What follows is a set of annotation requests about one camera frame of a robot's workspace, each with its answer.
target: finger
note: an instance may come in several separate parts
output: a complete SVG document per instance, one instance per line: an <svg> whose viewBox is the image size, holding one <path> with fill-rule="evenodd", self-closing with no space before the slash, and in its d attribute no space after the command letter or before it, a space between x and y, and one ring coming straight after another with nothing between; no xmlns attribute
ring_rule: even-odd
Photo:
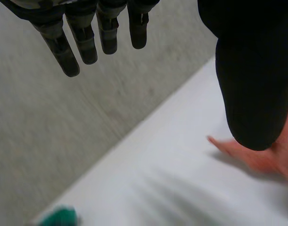
<svg viewBox="0 0 288 226"><path fill-rule="evenodd" d="M127 0L100 0L97 8L97 19L100 40L105 54L117 51L117 17L126 7Z"/></svg>
<svg viewBox="0 0 288 226"><path fill-rule="evenodd" d="M33 24L68 77L77 76L79 65L63 31L63 20L49 24Z"/></svg>
<svg viewBox="0 0 288 226"><path fill-rule="evenodd" d="M216 146L223 153L240 159L251 169L262 172L279 172L278 161L271 149L256 152L240 145L236 140L220 142L213 137L208 137L209 142Z"/></svg>
<svg viewBox="0 0 288 226"><path fill-rule="evenodd" d="M128 0L129 30L134 48L144 48L147 43L148 12L159 0Z"/></svg>
<svg viewBox="0 0 288 226"><path fill-rule="evenodd" d="M78 1L66 5L66 19L74 35L82 61L93 64L98 60L91 22L96 12L98 0Z"/></svg>

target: gray floor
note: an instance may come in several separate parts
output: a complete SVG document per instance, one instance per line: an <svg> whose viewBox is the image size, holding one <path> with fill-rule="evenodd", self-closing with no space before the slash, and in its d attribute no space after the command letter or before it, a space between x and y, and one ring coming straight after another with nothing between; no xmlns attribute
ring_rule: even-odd
<svg viewBox="0 0 288 226"><path fill-rule="evenodd" d="M196 1L161 1L143 50L131 46L126 11L119 22L117 53L104 55L97 35L94 65L81 63L65 24L81 67L70 79L0 4L0 226L46 207L214 54Z"/></svg>

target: white table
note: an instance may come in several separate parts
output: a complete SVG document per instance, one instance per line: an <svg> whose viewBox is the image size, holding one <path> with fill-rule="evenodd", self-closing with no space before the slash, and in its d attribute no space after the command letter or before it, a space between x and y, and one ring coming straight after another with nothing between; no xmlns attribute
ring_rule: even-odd
<svg viewBox="0 0 288 226"><path fill-rule="evenodd" d="M288 226L288 183L250 172L207 135L231 136L214 59L48 210L74 206L84 226Z"/></svg>

